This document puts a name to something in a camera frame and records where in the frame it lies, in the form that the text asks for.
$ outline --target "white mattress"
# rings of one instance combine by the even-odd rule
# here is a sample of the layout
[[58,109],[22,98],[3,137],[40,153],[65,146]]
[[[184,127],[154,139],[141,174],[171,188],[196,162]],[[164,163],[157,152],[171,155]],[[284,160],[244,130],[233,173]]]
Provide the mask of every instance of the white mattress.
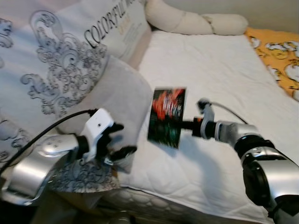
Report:
[[[152,89],[187,87],[184,119],[199,116],[201,97],[222,103],[299,164],[299,104],[277,86],[245,36],[180,35],[156,31],[139,69]],[[216,120],[238,121],[215,108]],[[122,186],[195,210],[269,224],[267,212],[246,196],[240,160],[228,145],[183,131],[179,150],[147,141],[142,127],[130,174]]]

